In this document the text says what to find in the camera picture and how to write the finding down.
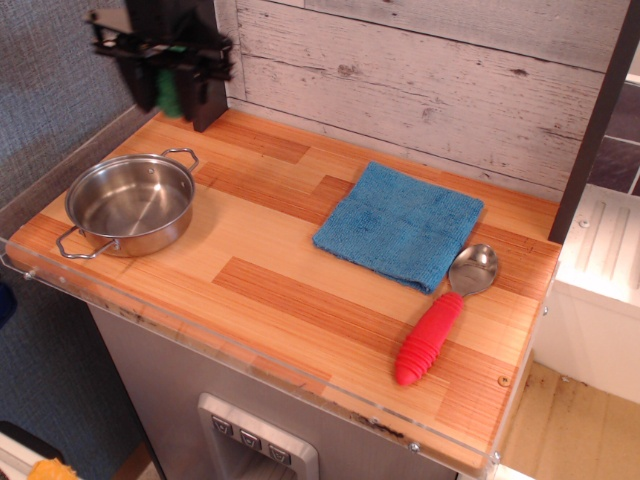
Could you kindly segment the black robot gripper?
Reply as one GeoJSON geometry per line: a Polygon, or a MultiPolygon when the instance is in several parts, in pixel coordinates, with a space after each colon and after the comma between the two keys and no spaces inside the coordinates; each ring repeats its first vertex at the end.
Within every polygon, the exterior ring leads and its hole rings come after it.
{"type": "Polygon", "coordinates": [[[156,107],[157,71],[175,70],[182,116],[192,121],[207,99],[206,80],[232,76],[232,40],[218,30],[212,1],[127,1],[94,9],[94,49],[116,60],[136,105],[156,107]]]}

